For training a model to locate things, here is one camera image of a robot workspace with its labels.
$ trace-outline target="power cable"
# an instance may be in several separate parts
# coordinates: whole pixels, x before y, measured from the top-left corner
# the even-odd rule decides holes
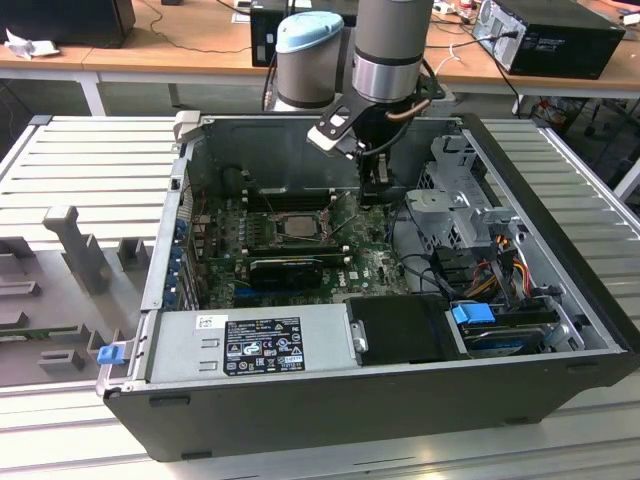
[[[162,19],[164,18],[164,14],[157,8],[153,7],[152,5],[149,5],[147,2],[145,2],[145,0],[141,0],[141,2],[144,3],[147,7],[149,7],[158,15],[158,18],[156,18],[155,20],[152,20],[151,23],[149,24],[149,29],[151,30],[151,32],[154,35],[162,37],[167,43],[173,45],[175,48],[180,48],[182,50],[188,50],[190,52],[199,52],[199,53],[240,53],[240,52],[244,52],[245,50],[251,49],[251,47],[249,46],[249,47],[241,48],[240,50],[215,50],[215,49],[203,50],[201,48],[185,47],[184,45],[179,45],[175,43],[173,40],[171,40],[169,37],[167,37],[165,33],[155,29],[156,23],[162,21]]]

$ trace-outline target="motherboard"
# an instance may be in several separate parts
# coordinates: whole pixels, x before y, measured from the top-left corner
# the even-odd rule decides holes
[[[409,293],[391,251],[387,207],[355,195],[207,199],[193,236],[200,307],[341,303]]]

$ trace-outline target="lab floor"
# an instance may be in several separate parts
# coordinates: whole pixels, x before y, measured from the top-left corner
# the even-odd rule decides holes
[[[110,115],[174,115],[178,111],[170,105],[166,85],[107,83],[100,88]],[[183,108],[214,114],[259,111],[261,90],[260,87],[179,86]],[[512,104],[511,96],[467,94],[460,97],[455,111],[475,112],[483,118],[510,118]],[[592,106],[593,102],[590,102],[587,108]],[[522,111],[529,112],[530,109],[523,106]],[[34,114],[89,115],[89,110],[77,83],[4,80],[0,83],[0,159],[13,143],[12,137],[20,135]],[[619,129],[622,118],[602,108],[594,123],[596,132],[591,138],[583,135],[589,122],[590,113],[585,111],[565,140],[598,175],[608,181],[615,175],[621,160],[640,143],[639,132],[630,123],[624,125],[602,159],[593,165],[592,162],[600,157],[613,133]],[[640,203],[637,193],[630,198],[630,203]]]

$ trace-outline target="black wire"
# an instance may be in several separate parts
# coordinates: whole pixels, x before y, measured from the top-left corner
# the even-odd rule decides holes
[[[433,68],[431,68],[431,65],[429,65],[429,62],[424,57],[422,57],[422,66],[429,74],[429,78],[431,78],[431,83],[429,85],[429,96],[431,99],[433,99],[438,91],[438,79],[436,78],[436,73],[433,71]]]
[[[4,80],[0,80],[0,84],[4,87],[4,88],[3,88],[2,90],[0,90],[0,91],[4,91],[4,90],[6,90],[6,91],[7,91],[7,93],[9,93],[9,94],[13,97],[13,99],[14,99],[16,102],[18,102],[18,103],[22,106],[22,108],[24,108],[24,109],[26,110],[26,112],[27,112],[29,115],[34,115],[33,111],[32,111],[29,107],[27,107],[27,105],[22,101],[22,99],[21,99],[18,95],[16,95],[16,92],[14,92],[14,91],[11,89],[11,87],[9,87],[9,83],[11,83],[11,82],[5,82]]]
[[[432,278],[427,277],[426,275],[421,274],[420,272],[418,272],[417,270],[409,267],[406,263],[404,263],[402,261],[401,258],[398,257],[398,252],[396,252],[396,247],[393,244],[393,237],[395,234],[395,230],[396,230],[396,223],[398,222],[398,216],[400,215],[400,211],[403,208],[407,208],[407,210],[409,210],[409,207],[407,206],[406,202],[404,200],[402,200],[400,202],[400,205],[398,205],[398,208],[396,209],[396,213],[393,216],[393,221],[391,222],[391,226],[390,228],[390,234],[389,234],[389,246],[391,247],[391,253],[393,254],[393,256],[398,259],[398,261],[402,264],[402,266],[404,267],[404,269],[409,272],[412,273],[413,275],[417,276],[418,278],[420,278],[421,280],[424,280],[426,282],[429,282],[430,284],[432,284],[435,287],[440,287],[440,285],[438,285],[438,282],[436,282],[435,280],[433,280]]]
[[[370,157],[372,155],[377,155],[378,153],[382,153],[385,150],[391,148],[396,143],[398,143],[402,139],[402,137],[404,137],[405,133],[407,133],[407,130],[409,130],[409,126],[411,125],[412,120],[413,119],[408,120],[404,125],[402,125],[402,127],[400,127],[400,130],[398,130],[398,132],[386,143],[383,143],[379,147],[374,148],[372,150],[356,152],[356,155],[359,155],[361,157]]]
[[[489,38],[476,38],[475,40],[469,40],[468,42],[463,43],[454,43],[453,48],[466,47],[467,45],[473,45],[474,43],[484,42],[485,40],[489,40]],[[425,45],[424,48],[450,48],[451,45]]]
[[[500,62],[498,62],[498,59],[496,58],[496,45],[498,44],[498,39],[499,38],[500,37],[496,38],[493,41],[493,45],[491,46],[491,58],[493,58],[493,61],[496,64],[496,67],[498,68],[498,71],[500,72],[500,75],[502,75],[502,78],[504,79],[506,84],[509,85],[509,88],[511,89],[513,94],[516,96],[516,117],[518,117],[518,119],[519,119],[520,118],[520,94],[514,88],[514,86],[511,84],[511,82],[509,81],[507,76],[504,74],[504,72],[502,71],[502,65],[500,65]]]
[[[190,52],[200,52],[200,53],[240,53],[240,52],[244,52],[245,50],[251,49],[251,47],[249,46],[249,47],[241,48],[240,50],[202,50],[200,48],[185,47],[184,45],[179,45],[175,43],[173,40],[171,40],[169,37],[167,37],[166,34],[159,32],[155,29],[155,24],[160,22],[164,18],[164,15],[162,14],[162,12],[157,8],[149,5],[144,0],[141,0],[141,1],[158,15],[158,18],[156,18],[155,20],[152,20],[151,23],[149,24],[149,28],[151,29],[151,32],[154,35],[164,38],[167,43],[173,45],[176,48],[180,48],[182,50],[189,50]]]
[[[435,24],[435,27],[440,30],[441,32],[445,32],[445,33],[450,33],[451,35],[464,35],[466,32],[462,31],[462,32],[452,32],[451,30],[447,30],[446,28],[442,28],[440,25],[438,25],[440,22],[431,22]],[[456,22],[451,22],[451,23],[447,23],[447,25],[455,25],[455,26],[460,26],[462,25],[461,23],[456,23]]]
[[[233,10],[234,12],[239,13],[241,15],[249,15],[248,12],[243,12],[242,10],[237,9],[236,7],[232,7],[231,5],[224,3],[222,0],[216,0],[216,2],[218,2],[223,7],[227,7],[229,10]]]
[[[638,105],[640,105],[640,98],[633,105],[631,111],[622,119],[622,122],[620,122],[620,126],[616,129],[607,144],[604,146],[604,148],[600,152],[600,155],[598,155],[598,158],[595,161],[595,165],[599,164],[602,161],[602,159],[604,158],[604,154],[607,153],[607,150],[609,150],[611,145],[613,145],[614,140],[618,137],[618,135],[620,135],[620,132],[622,132],[622,129],[627,124],[627,118],[633,115],[633,112],[635,112],[636,108],[638,108]]]
[[[271,83],[271,75],[274,72],[274,67],[276,64],[276,57],[278,54],[273,52],[271,56],[271,61],[269,62],[269,69],[267,70],[267,76],[264,79],[264,88],[262,89],[262,111],[264,112],[267,109],[267,105],[265,105],[267,100],[267,92],[269,91],[269,84]]]

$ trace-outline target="white tissue paper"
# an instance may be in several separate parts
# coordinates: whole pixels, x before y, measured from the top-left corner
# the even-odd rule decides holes
[[[45,55],[55,55],[60,53],[60,50],[56,49],[53,42],[48,40],[38,40],[32,42],[31,40],[25,40],[14,34],[7,29],[7,42],[4,42],[4,46],[7,47],[14,55],[27,60],[31,60],[31,57],[42,57]]]

